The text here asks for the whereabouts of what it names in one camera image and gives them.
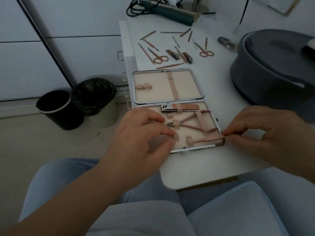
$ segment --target plastic bag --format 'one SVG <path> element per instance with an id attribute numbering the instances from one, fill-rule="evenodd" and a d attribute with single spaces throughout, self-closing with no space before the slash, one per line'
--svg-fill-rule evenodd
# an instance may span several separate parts
<path id="1" fill-rule="evenodd" d="M 71 101 L 86 116 L 98 114 L 116 96 L 116 88 L 106 79 L 93 78 L 77 84 L 71 91 Z"/>

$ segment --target white cabinet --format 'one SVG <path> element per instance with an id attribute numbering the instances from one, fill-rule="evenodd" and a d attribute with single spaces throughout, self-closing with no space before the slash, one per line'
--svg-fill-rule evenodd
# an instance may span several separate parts
<path id="1" fill-rule="evenodd" d="M 25 0 L 47 37 L 120 35 L 132 0 Z"/>
<path id="2" fill-rule="evenodd" d="M 16 0 L 0 0 L 0 42 L 40 41 Z"/>
<path id="3" fill-rule="evenodd" d="M 120 36 L 54 38 L 49 43 L 77 83 L 101 77 L 115 86 L 128 85 L 123 80 L 127 79 L 125 63 L 117 57 L 117 52 L 123 50 Z"/>
<path id="4" fill-rule="evenodd" d="M 0 101 L 70 89 L 41 42 L 0 44 Z"/>

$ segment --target drawer handle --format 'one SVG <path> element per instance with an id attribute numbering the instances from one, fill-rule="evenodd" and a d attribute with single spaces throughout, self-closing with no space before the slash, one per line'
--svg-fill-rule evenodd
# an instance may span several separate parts
<path id="1" fill-rule="evenodd" d="M 120 59 L 120 58 L 119 58 L 119 53 L 123 53 L 123 51 L 117 51 L 117 59 L 118 59 L 119 61 L 125 60 L 125 59 Z"/>
<path id="2" fill-rule="evenodd" d="M 126 97 L 130 97 L 130 90 L 129 90 L 128 88 L 125 89 L 125 96 L 126 96 Z"/>
<path id="3" fill-rule="evenodd" d="M 123 81 L 128 81 L 128 79 L 124 79 L 124 74 L 126 74 L 127 72 L 123 72 L 123 75 L 122 75 L 122 79 Z"/>
<path id="4" fill-rule="evenodd" d="M 132 107 L 131 107 L 131 108 L 129 107 L 129 102 L 131 103 L 131 100 L 128 100 L 128 101 L 127 101 L 127 108 L 128 108 L 128 109 L 132 109 Z"/>

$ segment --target scissors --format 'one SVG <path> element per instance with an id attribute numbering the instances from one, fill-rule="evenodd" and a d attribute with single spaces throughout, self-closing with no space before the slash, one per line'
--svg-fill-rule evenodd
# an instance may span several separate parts
<path id="1" fill-rule="evenodd" d="M 167 62 L 169 60 L 169 58 L 166 55 L 163 56 L 158 56 L 156 53 L 154 53 L 152 50 L 150 50 L 150 48 L 148 47 L 149 51 L 155 55 L 155 59 L 153 60 L 154 63 L 156 64 L 161 64 L 163 62 Z"/>
<path id="2" fill-rule="evenodd" d="M 200 56 L 202 57 L 208 57 L 208 56 L 214 56 L 215 54 L 212 51 L 205 51 L 203 48 L 201 48 L 200 45 L 198 45 L 196 42 L 195 44 L 198 46 L 198 48 L 202 51 L 200 52 Z"/>

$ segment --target person's leg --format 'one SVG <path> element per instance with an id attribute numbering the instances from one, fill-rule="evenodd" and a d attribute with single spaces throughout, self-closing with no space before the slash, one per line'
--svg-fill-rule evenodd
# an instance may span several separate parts
<path id="1" fill-rule="evenodd" d="M 130 203 L 148 200 L 167 200 L 180 204 L 176 190 L 165 188 L 160 173 L 157 173 L 141 183 L 139 186 L 127 191 L 120 203 Z"/>
<path id="2" fill-rule="evenodd" d="M 179 192 L 181 205 L 184 208 L 186 215 L 195 211 L 199 207 L 231 190 L 232 188 L 244 183 L 243 181 L 234 181 L 223 183 L 220 185 L 207 186 Z"/>
<path id="3" fill-rule="evenodd" d="M 97 165 L 98 159 L 59 159 L 48 162 L 35 174 L 26 193 L 19 221 L 47 202 L 62 188 Z"/>

